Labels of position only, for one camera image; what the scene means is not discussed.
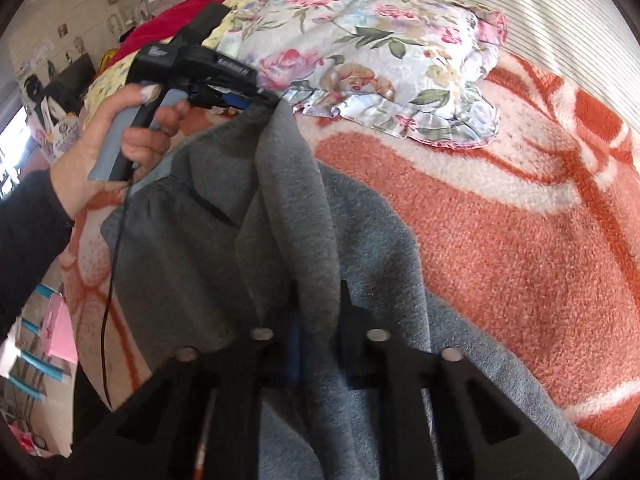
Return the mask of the person's left forearm black sleeve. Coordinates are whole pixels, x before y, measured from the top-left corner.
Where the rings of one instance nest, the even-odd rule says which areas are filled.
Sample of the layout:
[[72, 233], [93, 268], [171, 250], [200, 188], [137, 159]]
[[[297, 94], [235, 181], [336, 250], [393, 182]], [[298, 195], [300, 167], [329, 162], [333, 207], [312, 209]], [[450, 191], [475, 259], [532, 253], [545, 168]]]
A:
[[51, 263], [70, 242], [73, 220], [47, 171], [35, 171], [0, 206], [1, 337], [22, 313]]

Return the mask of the person's left hand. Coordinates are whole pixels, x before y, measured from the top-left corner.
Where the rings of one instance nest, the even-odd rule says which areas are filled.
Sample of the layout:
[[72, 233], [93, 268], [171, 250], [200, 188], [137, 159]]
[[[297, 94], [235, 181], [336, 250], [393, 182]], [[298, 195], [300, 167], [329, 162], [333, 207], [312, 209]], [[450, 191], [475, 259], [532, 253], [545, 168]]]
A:
[[[117, 90], [96, 109], [82, 130], [80, 140], [51, 168], [54, 192], [70, 218], [76, 218], [96, 194], [119, 191], [125, 186], [122, 182], [91, 181], [89, 172], [96, 164], [107, 131], [116, 116], [129, 107], [148, 104], [159, 95], [160, 86], [157, 84], [127, 84]], [[156, 110], [155, 129], [128, 127], [124, 130], [122, 154], [137, 166], [134, 172], [136, 182], [160, 164], [190, 109], [188, 101], [180, 100]]]

